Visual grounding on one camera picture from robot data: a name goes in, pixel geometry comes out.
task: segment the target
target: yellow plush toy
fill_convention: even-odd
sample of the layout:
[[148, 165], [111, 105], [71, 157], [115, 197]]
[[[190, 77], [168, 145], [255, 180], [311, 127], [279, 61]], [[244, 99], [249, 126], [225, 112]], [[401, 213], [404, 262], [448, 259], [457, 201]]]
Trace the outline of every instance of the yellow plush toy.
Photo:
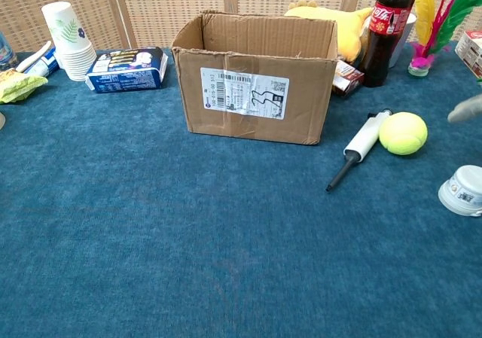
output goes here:
[[354, 12], [335, 11], [318, 7], [316, 2], [299, 1], [291, 3], [287, 17], [302, 17], [311, 20], [334, 20], [338, 30], [338, 53], [347, 62], [353, 62], [360, 53], [360, 42], [363, 23], [371, 15], [372, 8], [365, 8]]

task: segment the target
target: tennis ball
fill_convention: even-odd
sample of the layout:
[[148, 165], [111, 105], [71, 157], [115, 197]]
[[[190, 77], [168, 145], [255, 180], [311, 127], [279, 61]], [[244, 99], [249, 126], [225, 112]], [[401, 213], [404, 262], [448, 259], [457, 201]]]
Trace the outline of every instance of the tennis ball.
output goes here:
[[422, 118], [410, 112], [398, 112], [383, 121], [379, 137], [383, 147], [392, 154], [409, 155], [425, 144], [428, 134]]

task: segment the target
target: small box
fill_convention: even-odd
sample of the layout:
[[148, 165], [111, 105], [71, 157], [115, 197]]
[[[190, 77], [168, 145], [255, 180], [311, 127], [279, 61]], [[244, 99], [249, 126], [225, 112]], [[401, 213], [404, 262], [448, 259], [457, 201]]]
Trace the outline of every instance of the small box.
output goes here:
[[455, 48], [455, 53], [477, 78], [482, 78], [482, 32], [465, 32]]
[[333, 92], [346, 98], [363, 83], [364, 79], [363, 72], [344, 61], [338, 61], [337, 69], [334, 72]]
[[159, 47], [116, 50], [97, 56], [85, 83], [97, 93], [159, 88], [167, 55]]
[[207, 11], [172, 51], [189, 131], [319, 142], [337, 64], [335, 22]]

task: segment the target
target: coca-cola bottle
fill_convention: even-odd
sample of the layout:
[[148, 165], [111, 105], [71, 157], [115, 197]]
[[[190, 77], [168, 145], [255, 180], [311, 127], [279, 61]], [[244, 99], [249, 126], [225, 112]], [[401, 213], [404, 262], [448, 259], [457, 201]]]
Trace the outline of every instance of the coca-cola bottle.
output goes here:
[[415, 0], [377, 0], [370, 20], [368, 46], [358, 69], [365, 73], [364, 85], [383, 85], [389, 62], [407, 24]]

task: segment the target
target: yellow snack bag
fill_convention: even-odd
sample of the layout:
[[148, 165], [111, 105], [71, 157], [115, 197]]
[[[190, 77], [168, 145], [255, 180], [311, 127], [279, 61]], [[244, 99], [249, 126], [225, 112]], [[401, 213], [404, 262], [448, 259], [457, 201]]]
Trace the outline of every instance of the yellow snack bag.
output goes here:
[[25, 75], [13, 69], [0, 72], [0, 103], [22, 101], [47, 82], [45, 77]]

